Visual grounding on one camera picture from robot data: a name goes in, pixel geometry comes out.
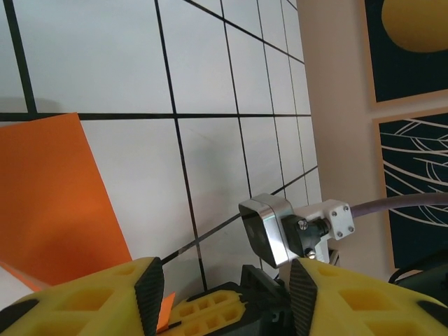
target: framed picture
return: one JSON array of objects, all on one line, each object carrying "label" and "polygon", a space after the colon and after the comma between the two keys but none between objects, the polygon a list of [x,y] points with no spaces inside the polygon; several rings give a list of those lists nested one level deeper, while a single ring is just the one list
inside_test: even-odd
[{"label": "framed picture", "polygon": [[371,100],[448,94],[448,1],[361,2]]},{"label": "framed picture", "polygon": [[[448,192],[448,108],[374,120],[383,197]],[[448,249],[448,206],[386,212],[392,268]]]}]

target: beige wall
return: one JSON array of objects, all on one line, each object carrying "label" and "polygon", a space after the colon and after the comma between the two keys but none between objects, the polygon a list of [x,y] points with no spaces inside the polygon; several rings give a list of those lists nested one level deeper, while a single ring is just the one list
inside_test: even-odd
[{"label": "beige wall", "polygon": [[[378,198],[372,119],[448,106],[448,97],[372,108],[360,2],[298,0],[298,10],[322,197],[350,204]],[[356,221],[356,233],[338,244],[343,267],[389,277],[382,219]]]}]

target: gray cable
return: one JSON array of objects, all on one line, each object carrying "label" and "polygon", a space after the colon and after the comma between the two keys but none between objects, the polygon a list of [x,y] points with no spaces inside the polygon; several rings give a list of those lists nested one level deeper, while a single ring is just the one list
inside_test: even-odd
[{"label": "gray cable", "polygon": [[351,208],[353,218],[372,214],[378,211],[415,207],[419,205],[446,205],[448,206],[448,192],[427,192],[423,194],[402,195],[377,199]]}]

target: white tiled wall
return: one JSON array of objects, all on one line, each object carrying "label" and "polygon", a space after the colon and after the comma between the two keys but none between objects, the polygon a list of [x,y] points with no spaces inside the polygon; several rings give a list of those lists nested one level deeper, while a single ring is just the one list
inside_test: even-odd
[{"label": "white tiled wall", "polygon": [[[13,4],[26,64],[1,8],[0,126],[80,113],[132,257],[163,259],[166,293],[184,298],[259,267],[239,202],[274,192],[295,207],[320,201],[289,1]],[[28,291],[5,272],[0,286],[0,306]]]}]

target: orange sheet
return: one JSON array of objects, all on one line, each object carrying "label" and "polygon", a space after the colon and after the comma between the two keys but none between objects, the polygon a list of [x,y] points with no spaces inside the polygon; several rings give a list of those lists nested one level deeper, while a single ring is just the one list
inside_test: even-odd
[{"label": "orange sheet", "polygon": [[78,116],[0,127],[0,263],[57,285],[130,260]]}]

